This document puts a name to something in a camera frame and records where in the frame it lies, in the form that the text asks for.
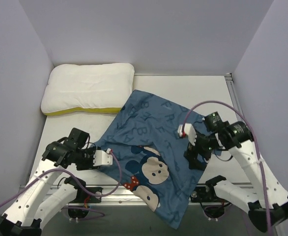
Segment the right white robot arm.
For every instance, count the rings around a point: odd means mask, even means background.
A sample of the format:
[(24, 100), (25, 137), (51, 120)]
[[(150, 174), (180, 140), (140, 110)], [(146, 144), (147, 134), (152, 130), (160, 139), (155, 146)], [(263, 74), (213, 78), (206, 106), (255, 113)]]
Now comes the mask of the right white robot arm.
[(288, 219), (288, 191), (256, 150), (248, 126), (242, 121), (232, 124), (222, 121), (217, 112), (204, 117), (203, 122), (209, 135), (200, 133), (191, 123), (186, 122), (178, 127), (179, 137), (189, 140), (184, 153), (189, 167), (204, 170), (205, 166), (197, 157), (200, 155), (209, 160), (212, 151), (223, 148), (238, 162), (255, 190), (255, 193), (247, 192), (218, 175), (206, 181), (206, 198), (210, 201), (223, 199), (240, 208), (263, 233)]

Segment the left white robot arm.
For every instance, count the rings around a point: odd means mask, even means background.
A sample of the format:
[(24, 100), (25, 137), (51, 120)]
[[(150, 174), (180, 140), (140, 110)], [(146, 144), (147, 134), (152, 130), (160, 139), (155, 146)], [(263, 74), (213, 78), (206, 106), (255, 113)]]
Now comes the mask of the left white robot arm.
[(68, 137), (47, 145), (37, 169), (27, 185), (1, 206), (12, 203), (0, 214), (0, 236), (39, 236), (45, 225), (68, 203), (81, 202), (87, 190), (86, 182), (67, 168), (74, 164), (78, 171), (111, 165), (112, 156), (100, 147), (87, 147), (90, 135), (73, 128)]

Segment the blue cartoon print pillowcase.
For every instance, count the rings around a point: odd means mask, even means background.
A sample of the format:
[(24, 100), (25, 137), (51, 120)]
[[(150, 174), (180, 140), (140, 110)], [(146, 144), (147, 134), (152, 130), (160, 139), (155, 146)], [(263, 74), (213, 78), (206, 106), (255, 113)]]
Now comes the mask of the blue cartoon print pillowcase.
[(177, 130), (195, 123), (205, 132), (202, 115), (152, 93), (135, 90), (96, 145), (111, 149), (117, 163), (100, 171), (140, 197), (173, 229), (177, 229), (202, 171), (189, 169), (187, 139)]

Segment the white pillow with yellow edge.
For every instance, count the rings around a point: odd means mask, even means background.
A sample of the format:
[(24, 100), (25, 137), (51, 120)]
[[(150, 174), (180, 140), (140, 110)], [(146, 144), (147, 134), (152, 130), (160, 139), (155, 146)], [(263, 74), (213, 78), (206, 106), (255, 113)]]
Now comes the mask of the white pillow with yellow edge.
[(47, 116), (116, 114), (133, 91), (134, 74), (129, 63), (59, 65), (50, 73), (41, 111)]

